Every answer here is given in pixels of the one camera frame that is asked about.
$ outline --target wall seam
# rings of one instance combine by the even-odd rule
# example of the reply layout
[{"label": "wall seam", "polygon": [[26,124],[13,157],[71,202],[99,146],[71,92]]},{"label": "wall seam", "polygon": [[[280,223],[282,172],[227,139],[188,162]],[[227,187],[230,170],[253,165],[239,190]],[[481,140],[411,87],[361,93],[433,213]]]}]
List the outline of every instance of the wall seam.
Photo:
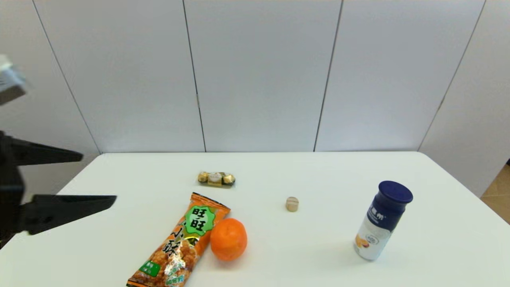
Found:
[{"label": "wall seam", "polygon": [[434,114],[434,117],[432,118],[432,121],[430,121],[430,125],[428,126],[428,129],[425,132],[425,135],[423,136],[423,139],[421,140],[421,143],[420,143],[417,151],[420,151],[421,146],[425,142],[425,138],[427,138],[428,132],[430,131],[430,128],[432,127],[432,124],[434,123],[434,120],[436,119],[436,116],[438,115],[439,110],[441,109],[441,106],[443,105],[443,102],[446,99],[446,95],[448,94],[448,91],[450,90],[450,86],[453,83],[453,79],[455,79],[455,76],[457,75],[458,69],[461,66],[462,60],[464,59],[464,55],[466,54],[466,51],[468,50],[469,44],[471,43],[471,38],[473,38],[473,34],[475,33],[476,26],[478,26],[478,21],[480,21],[480,17],[481,17],[481,14],[483,13],[483,9],[485,8],[485,3],[486,2],[487,2],[487,0],[483,1],[483,5],[482,5],[482,7],[480,9],[480,14],[478,15],[478,19],[476,19],[475,26],[473,28],[473,31],[471,32],[471,36],[469,36],[469,40],[468,40],[468,43],[466,45],[466,48],[464,48],[464,52],[462,53],[462,56],[461,56],[460,61],[458,62],[457,68],[455,69],[455,72],[453,73],[453,76],[451,77],[450,83],[448,84],[448,87],[446,88],[446,92],[443,95],[443,99],[441,100],[441,103],[439,104],[439,106],[438,106],[438,108],[436,110],[436,113]]},{"label": "wall seam", "polygon": [[333,56],[335,54],[335,47],[337,45],[337,37],[338,37],[338,29],[340,26],[340,18],[342,17],[342,10],[344,7],[344,0],[340,3],[340,11],[338,12],[338,21],[337,21],[337,29],[335,31],[335,38],[333,39],[333,48],[331,49],[331,58],[329,59],[329,68],[327,70],[327,77],[326,77],[326,85],[324,87],[324,96],[322,97],[322,106],[320,108],[320,114],[319,114],[319,123],[317,125],[317,133],[315,134],[315,143],[314,143],[314,152],[317,148],[317,139],[319,138],[319,129],[320,129],[320,123],[322,120],[322,111],[324,110],[324,102],[326,100],[326,93],[327,93],[327,85],[329,83],[329,74],[331,73],[331,66],[333,64]]},{"label": "wall seam", "polygon": [[94,136],[92,135],[92,132],[90,131],[90,127],[87,124],[87,121],[85,120],[85,117],[83,116],[82,110],[80,109],[80,106],[78,105],[78,102],[76,101],[76,98],[74,97],[74,93],[71,90],[71,86],[69,85],[69,82],[67,81],[67,77],[65,76],[64,70],[62,69],[62,66],[60,65],[60,61],[59,61],[59,59],[57,57],[57,54],[55,53],[55,50],[53,49],[52,43],[49,40],[48,33],[46,32],[46,28],[44,27],[44,24],[42,23],[41,15],[39,15],[39,10],[37,10],[37,5],[35,4],[34,0],[32,0],[32,4],[34,5],[35,12],[37,13],[37,17],[39,18],[39,22],[41,23],[41,27],[42,27],[42,30],[44,32],[44,36],[46,36],[46,40],[48,41],[49,48],[52,50],[53,57],[54,57],[55,61],[57,62],[57,66],[59,67],[59,70],[60,70],[60,73],[62,74],[62,77],[64,78],[64,82],[65,82],[65,84],[67,86],[67,90],[71,94],[72,100],[74,101],[74,104],[76,105],[76,108],[78,109],[78,112],[80,113],[80,116],[83,119],[83,123],[85,123],[85,127],[87,127],[87,130],[89,131],[90,137],[92,138],[92,141],[94,142],[94,145],[95,145],[97,151],[99,152],[99,154],[102,154],[102,151],[101,151],[101,149],[99,149],[99,146],[97,145],[97,142],[96,142]]},{"label": "wall seam", "polygon": [[191,67],[193,69],[193,81],[195,82],[196,105],[198,107],[198,116],[200,117],[200,127],[202,128],[203,151],[207,152],[206,136],[203,133],[202,111],[200,110],[200,100],[198,98],[198,87],[196,85],[195,64],[193,62],[193,53],[191,52],[191,38],[190,38],[190,30],[188,28],[188,16],[186,15],[186,5],[184,4],[184,0],[183,0],[183,10],[184,10],[184,21],[186,22],[186,33],[188,35],[188,45],[190,48]]}]

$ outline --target ferrero rocher chocolate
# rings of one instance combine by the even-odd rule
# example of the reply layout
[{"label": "ferrero rocher chocolate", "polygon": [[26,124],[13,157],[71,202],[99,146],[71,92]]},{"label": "ferrero rocher chocolate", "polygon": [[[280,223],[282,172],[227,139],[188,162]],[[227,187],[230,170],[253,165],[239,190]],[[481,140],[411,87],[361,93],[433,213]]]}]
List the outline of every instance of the ferrero rocher chocolate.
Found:
[{"label": "ferrero rocher chocolate", "polygon": [[231,175],[231,174],[225,175],[223,177],[223,183],[224,184],[234,184],[235,181],[236,181],[236,178],[233,175]]},{"label": "ferrero rocher chocolate", "polygon": [[198,181],[200,182],[207,182],[207,179],[209,177],[209,173],[203,172],[198,175]]},{"label": "ferrero rocher chocolate", "polygon": [[198,182],[212,186],[232,186],[236,182],[236,178],[233,175],[226,173],[202,172],[198,175]]}]

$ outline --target want want snack bag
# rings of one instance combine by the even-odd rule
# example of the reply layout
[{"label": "want want snack bag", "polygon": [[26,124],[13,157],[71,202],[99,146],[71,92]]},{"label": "want want snack bag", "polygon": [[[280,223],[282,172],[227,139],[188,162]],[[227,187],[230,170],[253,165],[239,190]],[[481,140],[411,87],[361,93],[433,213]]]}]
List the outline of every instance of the want want snack bag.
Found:
[{"label": "want want snack bag", "polygon": [[127,281],[129,287],[182,287],[209,244],[211,230],[230,208],[193,193],[169,237]]}]

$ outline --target orange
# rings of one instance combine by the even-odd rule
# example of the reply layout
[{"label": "orange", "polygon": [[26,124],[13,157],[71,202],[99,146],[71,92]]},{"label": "orange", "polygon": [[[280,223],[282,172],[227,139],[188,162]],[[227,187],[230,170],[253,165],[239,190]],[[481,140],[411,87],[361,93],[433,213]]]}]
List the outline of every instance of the orange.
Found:
[{"label": "orange", "polygon": [[232,261],[241,256],[248,244],[244,225],[227,218],[220,221],[211,231],[211,249],[219,260]]}]

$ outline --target white wall panel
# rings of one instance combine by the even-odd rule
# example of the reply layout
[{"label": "white wall panel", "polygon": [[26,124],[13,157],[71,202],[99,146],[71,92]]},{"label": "white wall panel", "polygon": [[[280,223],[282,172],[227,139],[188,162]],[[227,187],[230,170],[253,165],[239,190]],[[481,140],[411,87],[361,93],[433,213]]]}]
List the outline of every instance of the white wall panel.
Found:
[{"label": "white wall panel", "polygon": [[185,5],[207,151],[312,151],[340,1]]},{"label": "white wall panel", "polygon": [[345,0],[316,150],[417,150],[482,6]]},{"label": "white wall panel", "polygon": [[204,151],[182,1],[35,3],[102,152]]},{"label": "white wall panel", "polygon": [[75,150],[82,162],[21,167],[25,199],[54,194],[98,154],[52,54],[32,1],[0,1],[0,54],[26,76],[27,94],[0,106],[0,130],[19,139]]},{"label": "white wall panel", "polygon": [[510,2],[487,1],[420,148],[477,196],[510,158]]}]

